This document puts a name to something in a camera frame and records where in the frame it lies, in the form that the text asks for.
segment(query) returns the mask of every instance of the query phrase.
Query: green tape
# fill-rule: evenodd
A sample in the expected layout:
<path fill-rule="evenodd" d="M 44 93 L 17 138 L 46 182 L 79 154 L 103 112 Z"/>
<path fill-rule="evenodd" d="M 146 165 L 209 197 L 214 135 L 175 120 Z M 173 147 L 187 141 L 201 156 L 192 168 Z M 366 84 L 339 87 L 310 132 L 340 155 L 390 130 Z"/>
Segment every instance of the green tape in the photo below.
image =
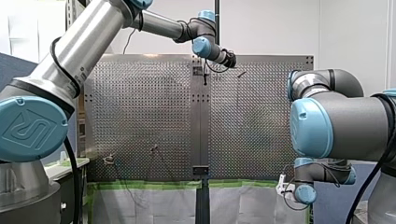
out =
<path fill-rule="evenodd" d="M 266 181 L 266 180 L 209 180 L 210 189 L 229 189 L 229 188 L 240 188 L 242 186 L 251 186 L 259 188 L 275 188 L 277 182 Z"/>

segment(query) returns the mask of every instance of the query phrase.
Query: robotic arm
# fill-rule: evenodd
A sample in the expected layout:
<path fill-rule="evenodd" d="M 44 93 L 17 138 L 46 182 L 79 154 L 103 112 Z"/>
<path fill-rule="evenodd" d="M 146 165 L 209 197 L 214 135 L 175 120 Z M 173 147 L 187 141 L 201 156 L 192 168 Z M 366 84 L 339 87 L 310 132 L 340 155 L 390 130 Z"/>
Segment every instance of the robotic arm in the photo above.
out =
<path fill-rule="evenodd" d="M 193 41 L 198 56 L 235 67 L 235 55 L 215 44 L 215 15 L 190 22 L 146 11 L 152 0 L 93 0 L 29 77 L 0 92 L 0 219 L 5 223 L 60 223 L 59 184 L 49 183 L 40 159 L 58 149 L 74 113 L 74 99 L 121 28 Z"/>
<path fill-rule="evenodd" d="M 304 157 L 294 165 L 297 202 L 315 201 L 314 180 L 353 184 L 356 179 L 347 161 L 317 163 L 309 158 L 378 161 L 382 174 L 369 200 L 369 223 L 395 223 L 396 203 L 384 185 L 396 183 L 396 151 L 392 150 L 396 91 L 384 93 L 363 97 L 359 81 L 343 70 L 290 73 L 291 140 Z"/>

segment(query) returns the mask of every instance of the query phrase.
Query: end effector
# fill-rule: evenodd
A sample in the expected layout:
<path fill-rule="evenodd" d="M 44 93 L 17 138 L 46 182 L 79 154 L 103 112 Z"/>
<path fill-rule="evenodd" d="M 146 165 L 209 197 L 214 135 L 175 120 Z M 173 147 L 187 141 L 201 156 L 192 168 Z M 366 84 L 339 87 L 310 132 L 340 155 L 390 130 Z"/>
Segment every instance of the end effector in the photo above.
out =
<path fill-rule="evenodd" d="M 201 11 L 198 18 L 189 23 L 180 22 L 183 32 L 176 43 L 192 40 L 192 51 L 201 58 L 233 68 L 236 65 L 235 54 L 215 43 L 215 13 L 210 10 Z"/>
<path fill-rule="evenodd" d="M 297 158 L 294 161 L 294 199 L 298 203 L 311 204 L 317 199 L 314 181 L 353 185 L 356 181 L 355 169 L 345 160 L 318 162 L 311 158 Z"/>

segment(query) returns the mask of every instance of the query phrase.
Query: pegboard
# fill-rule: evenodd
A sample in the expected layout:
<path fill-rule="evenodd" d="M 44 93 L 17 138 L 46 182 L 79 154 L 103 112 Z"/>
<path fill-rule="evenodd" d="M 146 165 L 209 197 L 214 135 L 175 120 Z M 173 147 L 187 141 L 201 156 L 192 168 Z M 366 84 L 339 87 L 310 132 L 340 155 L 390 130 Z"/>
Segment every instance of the pegboard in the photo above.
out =
<path fill-rule="evenodd" d="M 312 69 L 313 58 L 237 61 L 204 86 L 190 55 L 102 58 L 85 86 L 89 180 L 191 180 L 199 164 L 209 165 L 210 178 L 278 178 L 296 157 L 287 77 Z M 115 165 L 104 165 L 110 154 Z"/>
<path fill-rule="evenodd" d="M 294 69 L 312 69 L 313 57 L 239 56 L 237 61 L 237 69 L 211 78 L 210 177 L 278 179 L 296 158 L 287 78 Z"/>
<path fill-rule="evenodd" d="M 107 55 L 85 91 L 91 181 L 191 179 L 190 55 Z"/>

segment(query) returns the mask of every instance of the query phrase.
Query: black post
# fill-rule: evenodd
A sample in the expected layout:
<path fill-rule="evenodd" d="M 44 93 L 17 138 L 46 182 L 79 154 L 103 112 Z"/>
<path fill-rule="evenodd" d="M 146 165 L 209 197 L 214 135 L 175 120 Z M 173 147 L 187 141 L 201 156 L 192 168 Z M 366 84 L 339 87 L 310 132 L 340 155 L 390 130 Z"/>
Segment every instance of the black post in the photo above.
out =
<path fill-rule="evenodd" d="M 215 0 L 216 44 L 220 45 L 220 0 Z"/>

